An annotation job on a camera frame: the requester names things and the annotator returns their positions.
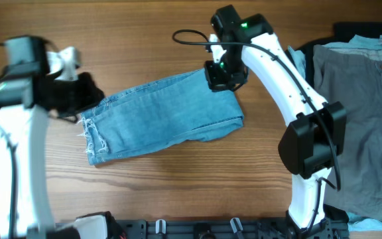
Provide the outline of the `light blue jeans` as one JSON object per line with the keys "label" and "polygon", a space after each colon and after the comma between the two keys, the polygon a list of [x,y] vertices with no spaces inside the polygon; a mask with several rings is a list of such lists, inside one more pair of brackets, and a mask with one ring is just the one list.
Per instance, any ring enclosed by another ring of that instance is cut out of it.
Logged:
{"label": "light blue jeans", "polygon": [[202,69],[118,92],[81,117],[90,165],[219,139],[244,120],[235,94],[211,91]]}

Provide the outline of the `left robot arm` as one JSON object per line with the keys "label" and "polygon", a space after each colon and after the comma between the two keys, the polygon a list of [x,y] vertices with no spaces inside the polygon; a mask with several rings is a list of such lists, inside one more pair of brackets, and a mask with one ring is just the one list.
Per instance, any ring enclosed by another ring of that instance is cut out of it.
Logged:
{"label": "left robot arm", "polygon": [[45,163],[50,115],[76,123],[104,94],[89,73],[78,73],[75,48],[47,50],[49,44],[32,35],[2,44],[8,64],[0,75],[0,238],[125,238],[109,212],[54,221]]}

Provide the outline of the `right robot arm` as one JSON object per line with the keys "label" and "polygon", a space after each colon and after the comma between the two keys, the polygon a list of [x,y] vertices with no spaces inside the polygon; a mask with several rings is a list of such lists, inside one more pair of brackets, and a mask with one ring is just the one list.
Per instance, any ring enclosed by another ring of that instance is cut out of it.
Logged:
{"label": "right robot arm", "polygon": [[209,88],[235,91],[255,73],[277,104],[286,130],[278,151],[292,175],[292,199],[286,217],[289,235],[307,238],[326,227],[323,209],[326,187],[340,190],[337,157],[344,148],[346,111],[328,103],[298,73],[281,49],[272,26],[261,14],[242,19],[234,6],[218,9],[210,20],[208,39],[213,59],[205,63]]}

